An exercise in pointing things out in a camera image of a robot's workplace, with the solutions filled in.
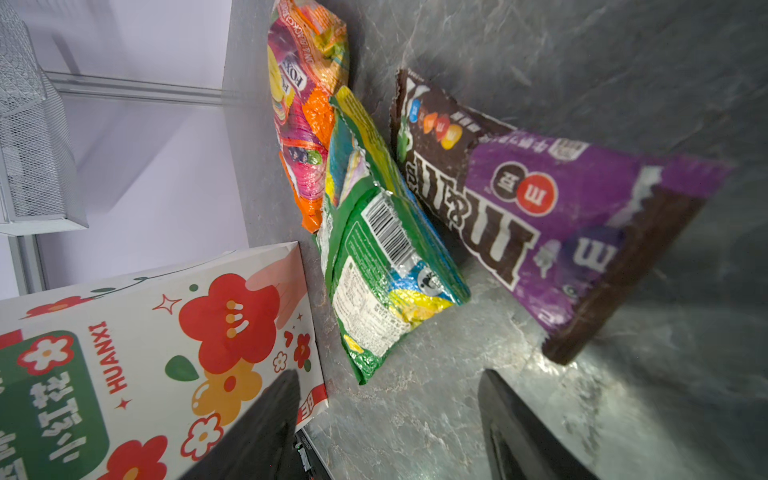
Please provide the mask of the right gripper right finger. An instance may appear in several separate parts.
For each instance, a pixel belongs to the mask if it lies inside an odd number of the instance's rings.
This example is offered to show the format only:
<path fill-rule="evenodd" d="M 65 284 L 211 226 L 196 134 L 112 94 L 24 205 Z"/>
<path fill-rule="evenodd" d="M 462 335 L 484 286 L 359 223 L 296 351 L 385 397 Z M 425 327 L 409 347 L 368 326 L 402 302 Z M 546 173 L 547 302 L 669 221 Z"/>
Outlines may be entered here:
<path fill-rule="evenodd" d="M 563 446 L 497 371 L 483 371 L 478 404 L 494 479 L 596 477 Z"/>

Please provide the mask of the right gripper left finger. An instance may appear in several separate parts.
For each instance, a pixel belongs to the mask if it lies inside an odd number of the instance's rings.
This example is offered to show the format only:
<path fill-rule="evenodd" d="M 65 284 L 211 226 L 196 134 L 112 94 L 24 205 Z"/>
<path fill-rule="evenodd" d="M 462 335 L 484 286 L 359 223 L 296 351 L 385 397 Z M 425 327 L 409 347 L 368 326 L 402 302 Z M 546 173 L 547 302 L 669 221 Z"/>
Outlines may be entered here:
<path fill-rule="evenodd" d="M 221 442 L 181 477 L 188 479 L 304 479 L 295 447 L 298 374 L 284 371 Z"/>

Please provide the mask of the white floral paper bag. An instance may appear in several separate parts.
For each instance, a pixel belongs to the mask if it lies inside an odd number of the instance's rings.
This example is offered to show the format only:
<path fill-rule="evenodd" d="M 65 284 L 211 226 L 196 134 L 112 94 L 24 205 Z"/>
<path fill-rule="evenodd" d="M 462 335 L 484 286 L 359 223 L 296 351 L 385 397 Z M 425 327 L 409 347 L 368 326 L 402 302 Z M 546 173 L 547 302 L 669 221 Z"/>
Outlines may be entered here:
<path fill-rule="evenodd" d="M 328 406 L 300 247 L 224 254 L 1 304 L 5 479 L 177 479 L 284 371 Z"/>

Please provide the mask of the green candy bag back side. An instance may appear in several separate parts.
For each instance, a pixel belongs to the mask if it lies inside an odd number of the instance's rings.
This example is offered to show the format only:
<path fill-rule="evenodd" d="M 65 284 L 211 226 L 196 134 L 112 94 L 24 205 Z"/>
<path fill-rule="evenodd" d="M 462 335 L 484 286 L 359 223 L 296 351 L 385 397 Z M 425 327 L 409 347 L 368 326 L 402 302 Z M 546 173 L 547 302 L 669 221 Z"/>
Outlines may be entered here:
<path fill-rule="evenodd" d="M 362 103 L 346 86 L 329 103 L 316 244 L 342 346 L 364 385 L 399 341 L 471 294 Z"/>

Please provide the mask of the purple M&M's packet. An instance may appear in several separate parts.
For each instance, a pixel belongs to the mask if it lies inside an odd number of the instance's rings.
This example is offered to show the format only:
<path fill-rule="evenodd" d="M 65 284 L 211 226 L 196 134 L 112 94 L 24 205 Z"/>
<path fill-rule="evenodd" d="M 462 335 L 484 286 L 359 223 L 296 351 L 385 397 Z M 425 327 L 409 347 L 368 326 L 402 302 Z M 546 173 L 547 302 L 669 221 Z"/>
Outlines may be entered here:
<path fill-rule="evenodd" d="M 390 113 L 414 195 L 546 330 L 570 363 L 730 174 L 526 131 L 409 69 Z"/>

